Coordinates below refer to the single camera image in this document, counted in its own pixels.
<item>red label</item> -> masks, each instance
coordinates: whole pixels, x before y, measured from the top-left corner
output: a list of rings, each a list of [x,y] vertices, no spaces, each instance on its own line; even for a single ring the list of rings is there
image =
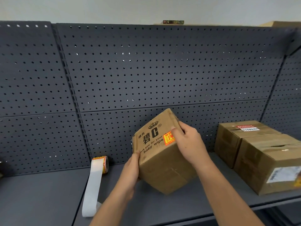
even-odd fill
[[[255,126],[253,126],[253,125],[238,125],[235,127],[237,127],[237,128],[255,128]]]

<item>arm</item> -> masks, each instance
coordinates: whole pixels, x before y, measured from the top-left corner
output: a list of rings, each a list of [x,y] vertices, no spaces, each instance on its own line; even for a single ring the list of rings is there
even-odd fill
[[[93,217],[90,226],[118,226],[127,203],[132,199],[138,179],[139,153],[125,163],[120,178],[111,194]]]
[[[220,226],[264,226],[210,159],[201,135],[179,122],[184,134],[172,127],[180,152],[195,168]]]

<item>person's right hand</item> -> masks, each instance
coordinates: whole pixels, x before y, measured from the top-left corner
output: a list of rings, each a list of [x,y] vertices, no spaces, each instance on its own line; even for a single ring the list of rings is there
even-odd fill
[[[171,129],[171,133],[175,137],[175,141],[184,158],[194,167],[210,160],[204,142],[198,131],[181,121],[179,121],[179,125],[184,133],[174,126]]]

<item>person's left hand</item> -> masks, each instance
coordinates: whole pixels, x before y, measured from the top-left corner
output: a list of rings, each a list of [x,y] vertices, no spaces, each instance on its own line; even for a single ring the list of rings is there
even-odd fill
[[[140,152],[132,154],[129,160],[125,163],[118,182],[115,186],[115,189],[118,192],[124,193],[128,200],[133,197],[134,187],[138,181],[139,156]]]

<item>white wall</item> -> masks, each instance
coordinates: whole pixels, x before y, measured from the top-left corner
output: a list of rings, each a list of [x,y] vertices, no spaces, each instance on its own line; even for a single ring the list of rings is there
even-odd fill
[[[301,21],[301,0],[0,0],[0,20],[259,25]]]

